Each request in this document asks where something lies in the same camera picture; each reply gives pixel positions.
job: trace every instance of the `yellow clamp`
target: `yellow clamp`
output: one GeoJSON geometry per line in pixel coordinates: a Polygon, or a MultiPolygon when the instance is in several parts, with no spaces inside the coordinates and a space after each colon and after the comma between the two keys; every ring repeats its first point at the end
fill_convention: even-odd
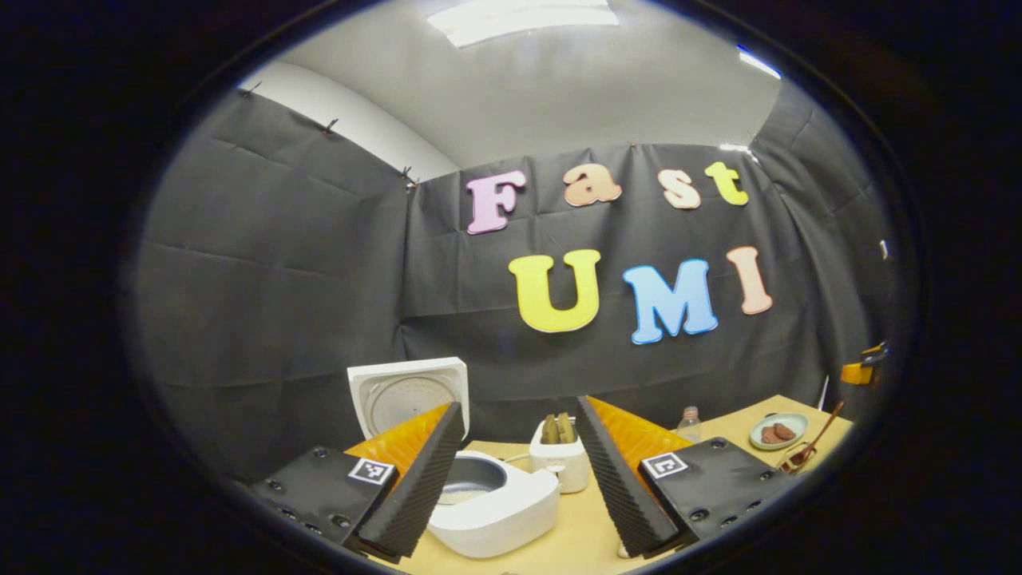
{"type": "MultiPolygon", "coordinates": [[[[864,351],[862,355],[865,360],[871,355],[883,353],[884,351],[884,344],[880,344],[877,347],[864,351]]],[[[879,365],[873,362],[868,366],[863,366],[864,363],[865,362],[860,362],[858,364],[848,364],[847,366],[841,368],[841,381],[853,386],[865,386],[872,383],[874,366],[879,368],[879,365]]]]}

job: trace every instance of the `ceiling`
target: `ceiling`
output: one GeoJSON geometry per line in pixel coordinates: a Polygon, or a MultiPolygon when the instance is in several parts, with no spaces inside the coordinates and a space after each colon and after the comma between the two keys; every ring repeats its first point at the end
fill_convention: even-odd
{"type": "Polygon", "coordinates": [[[559,27],[456,48],[426,16],[459,0],[392,0],[281,60],[366,97],[461,167],[623,143],[747,144],[780,81],[645,0],[618,27],[559,27]]]}

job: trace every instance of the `screw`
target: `screw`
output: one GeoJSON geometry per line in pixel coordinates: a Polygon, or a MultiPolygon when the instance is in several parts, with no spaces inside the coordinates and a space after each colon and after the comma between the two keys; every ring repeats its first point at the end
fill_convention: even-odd
{"type": "Polygon", "coordinates": [[[352,522],[347,521],[347,518],[342,515],[330,516],[330,523],[336,525],[341,529],[347,529],[352,526],[352,522]]]}

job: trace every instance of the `wooden spoon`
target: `wooden spoon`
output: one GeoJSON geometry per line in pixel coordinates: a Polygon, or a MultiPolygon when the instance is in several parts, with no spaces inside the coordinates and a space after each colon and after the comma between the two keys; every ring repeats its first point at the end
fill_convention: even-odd
{"type": "Polygon", "coordinates": [[[823,437],[824,434],[827,432],[827,428],[829,428],[830,425],[834,423],[834,420],[837,418],[837,415],[841,412],[842,408],[844,408],[844,401],[839,401],[838,404],[834,408],[834,412],[831,413],[830,419],[827,420],[827,423],[824,425],[824,429],[820,430],[820,435],[818,435],[817,438],[812,440],[812,443],[810,443],[805,449],[802,449],[798,453],[795,453],[794,456],[789,458],[786,462],[781,464],[781,469],[785,473],[789,473],[790,470],[788,462],[791,463],[791,466],[794,466],[796,468],[801,467],[801,465],[805,463],[805,460],[809,458],[809,456],[812,453],[812,450],[816,448],[817,442],[820,441],[820,438],[823,437]]]}

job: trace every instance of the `foam letter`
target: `foam letter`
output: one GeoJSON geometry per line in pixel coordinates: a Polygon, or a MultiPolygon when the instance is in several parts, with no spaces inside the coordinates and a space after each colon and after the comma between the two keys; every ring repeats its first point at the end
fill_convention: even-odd
{"type": "Polygon", "coordinates": [[[614,183],[610,172],[599,163],[575,165],[564,174],[564,199],[568,203],[589,205],[596,201],[612,201],[621,194],[621,186],[614,183]]]}
{"type": "Polygon", "coordinates": [[[663,196],[667,202],[678,208],[691,209],[698,207],[702,198],[699,192],[692,187],[692,178],[681,170],[660,170],[656,179],[660,180],[663,186],[663,196]]]}
{"type": "Polygon", "coordinates": [[[574,268],[578,302],[571,309],[554,309],[550,303],[550,283],[547,271],[554,267],[550,255],[525,255],[511,259],[508,269],[518,282],[518,314],[529,328],[547,333],[573,332],[583,328],[600,309],[600,292],[596,285],[596,249],[575,249],[564,253],[564,262],[574,268]]]}
{"type": "Polygon", "coordinates": [[[745,205],[749,202],[749,194],[735,187],[735,180],[738,179],[738,172],[729,170],[724,161],[714,161],[706,167],[706,175],[713,178],[716,189],[721,192],[721,197],[728,203],[735,205],[745,205]]]}
{"type": "Polygon", "coordinates": [[[760,314],[770,309],[774,305],[774,300],[766,295],[763,289],[763,280],[759,275],[759,266],[756,265],[756,255],[759,251],[751,245],[735,247],[728,251],[728,258],[738,268],[738,279],[742,282],[742,293],[745,294],[745,301],[742,302],[742,312],[746,316],[760,314]]]}
{"type": "Polygon", "coordinates": [[[505,211],[514,210],[515,192],[512,185],[525,185],[525,174],[515,171],[468,182],[468,190],[472,192],[472,223],[468,224],[468,233],[485,233],[507,227],[508,219],[497,210],[497,206],[502,205],[505,211]],[[504,185],[497,191],[500,184],[509,185],[504,185]]]}
{"type": "Polygon", "coordinates": [[[677,336],[682,328],[682,316],[688,312],[686,334],[702,334],[716,328],[716,317],[709,307],[709,290],[706,287],[705,259],[687,259],[678,267],[675,290],[671,291],[663,277],[652,266],[639,266],[624,272],[624,281],[632,284],[636,295],[639,330],[632,334],[636,345],[659,342],[663,331],[656,327],[656,316],[670,335],[677,336]]]}

